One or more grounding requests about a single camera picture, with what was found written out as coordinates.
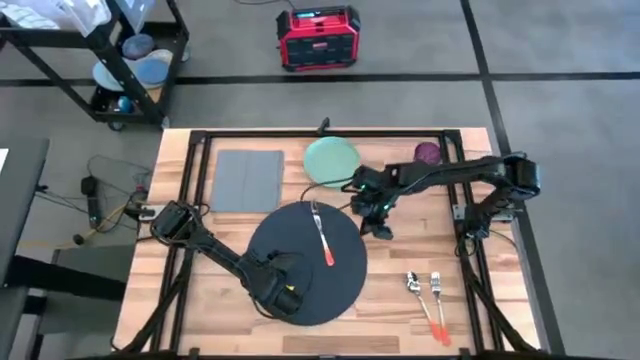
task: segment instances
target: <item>black circular plate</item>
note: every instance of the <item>black circular plate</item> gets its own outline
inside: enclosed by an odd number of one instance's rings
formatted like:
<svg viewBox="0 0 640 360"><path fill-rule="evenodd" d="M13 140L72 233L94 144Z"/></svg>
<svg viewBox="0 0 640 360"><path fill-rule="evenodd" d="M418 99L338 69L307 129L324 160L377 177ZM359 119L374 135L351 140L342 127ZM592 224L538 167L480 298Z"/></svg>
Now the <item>black circular plate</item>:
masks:
<svg viewBox="0 0 640 360"><path fill-rule="evenodd" d="M328 266L311 203L296 202L267 216L256 229L249 250L264 259L270 253L299 253L287 282L303 296L302 306L286 319L296 325L318 325L340 316L355 301L367 273L367 252L356 225L342 211L317 203L323 232L335 264Z"/></svg>

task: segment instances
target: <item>gray floor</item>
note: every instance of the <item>gray floor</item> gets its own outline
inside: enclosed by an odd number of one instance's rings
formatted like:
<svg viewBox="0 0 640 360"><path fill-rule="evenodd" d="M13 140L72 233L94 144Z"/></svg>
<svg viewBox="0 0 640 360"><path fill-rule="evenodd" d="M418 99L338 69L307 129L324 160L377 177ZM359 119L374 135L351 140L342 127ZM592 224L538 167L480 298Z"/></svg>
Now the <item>gray floor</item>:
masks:
<svg viewBox="0 0 640 360"><path fill-rule="evenodd" d="M292 1L300 7L338 3ZM332 72L477 71L459 2L351 3L360 9L364 26L361 59L351 69ZM636 1L471 3L493 72L640 71ZM230 0L184 0L180 8L193 46L183 75L281 74L274 18L284 4L242 7ZM166 13L159 8L154 16ZM89 77L95 61L77 51L40 53L73 78ZM38 77L14 49L0 54L0 78ZM567 351L636 358L640 244L634 235L640 225L633 209L640 199L633 186L640 176L634 161L640 150L635 141L640 81L495 86L512 148L527 151L544 169L543 193L529 202L529 209ZM80 90L88 95L91 89ZM105 154L151 166L159 144L154 130L115 134L93 123L55 88L0 88L0 108L0 131L51 138L43 182L64 195L79 195L90 156ZM326 116L336 126L484 126L493 132L479 82L180 86L171 112L174 127L316 126ZM99 176L121 187L133 186L126 167L103 163L96 168ZM23 240L59 245L85 226L83 214L36 201ZM121 229L92 245L131 243L130 231ZM21 251L41 258L52 253L33 247ZM112 259L105 268L127 266L127 256ZM113 319L78 319L64 331L69 320L60 304L66 302L54 299L48 315L59 320L49 325L62 332L45 337L43 359L108 351ZM117 313L117 304L91 306ZM75 319L78 313L66 315ZM12 359L24 358L33 322L25 317ZM92 328L97 323L103 328Z"/></svg>

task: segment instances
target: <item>orange handle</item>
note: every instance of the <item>orange handle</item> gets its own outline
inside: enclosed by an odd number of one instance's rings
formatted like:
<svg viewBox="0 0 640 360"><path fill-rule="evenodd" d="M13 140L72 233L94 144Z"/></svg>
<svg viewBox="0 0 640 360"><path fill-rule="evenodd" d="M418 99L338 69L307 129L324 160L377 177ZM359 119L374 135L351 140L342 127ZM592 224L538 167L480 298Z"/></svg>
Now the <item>orange handle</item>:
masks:
<svg viewBox="0 0 640 360"><path fill-rule="evenodd" d="M429 324L431 325L431 333L433 333L433 338L440 341L440 326L434 323L433 321Z"/></svg>
<svg viewBox="0 0 640 360"><path fill-rule="evenodd" d="M327 261L327 265L333 266L336 262L333 260L333 255L331 255L331 250L328 248L324 249L324 259Z"/></svg>
<svg viewBox="0 0 640 360"><path fill-rule="evenodd" d="M445 327L440 328L440 336L442 340L442 345L444 346L451 345L451 339L449 338L449 332L447 331L447 328Z"/></svg>

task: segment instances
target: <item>fork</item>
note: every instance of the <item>fork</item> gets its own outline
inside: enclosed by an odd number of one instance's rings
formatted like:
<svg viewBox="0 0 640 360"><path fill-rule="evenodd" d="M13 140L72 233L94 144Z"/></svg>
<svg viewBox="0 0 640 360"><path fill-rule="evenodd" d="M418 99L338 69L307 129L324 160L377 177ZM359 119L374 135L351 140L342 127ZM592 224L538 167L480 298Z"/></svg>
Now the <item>fork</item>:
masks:
<svg viewBox="0 0 640 360"><path fill-rule="evenodd" d="M433 334L433 338L437 341L440 341L440 329L438 328L438 324L431 319L431 314L429 314L429 309L427 309L427 305L422 300L422 295L420 294L420 281L418 281L418 275L413 271L409 271L407 273L407 290L412 292L415 296L418 297L420 301L420 306L422 306L422 311L427 316L427 321L429 321L429 326L431 326L431 333Z"/></svg>
<svg viewBox="0 0 640 360"><path fill-rule="evenodd" d="M442 340L442 344L444 346L449 346L451 345L451 339L449 338L449 332L447 331L447 326L444 322L444 312L442 311L442 302L440 301L442 287L440 286L440 273L437 271L431 273L431 292L438 303L438 313L440 315L440 340Z"/></svg>
<svg viewBox="0 0 640 360"><path fill-rule="evenodd" d="M328 266L333 266L335 264L335 260L333 260L333 254L331 253L331 249L329 249L329 244L327 244L327 238L324 236L324 231L322 230L322 219L320 219L320 210L318 209L318 204L315 200L311 200L311 214L313 215L313 221L316 223L316 227L318 228L318 233L320 233L322 249L324 250L324 259Z"/></svg>

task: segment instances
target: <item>purple ball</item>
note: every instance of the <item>purple ball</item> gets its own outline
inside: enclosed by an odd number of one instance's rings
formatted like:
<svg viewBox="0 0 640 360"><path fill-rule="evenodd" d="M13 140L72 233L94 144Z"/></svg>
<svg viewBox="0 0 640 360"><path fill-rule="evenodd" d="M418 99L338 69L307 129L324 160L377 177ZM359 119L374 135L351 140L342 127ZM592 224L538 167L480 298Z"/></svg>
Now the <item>purple ball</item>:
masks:
<svg viewBox="0 0 640 360"><path fill-rule="evenodd" d="M431 142L420 143L416 146L413 159L424 161L429 165L438 165L442 161L440 147Z"/></svg>

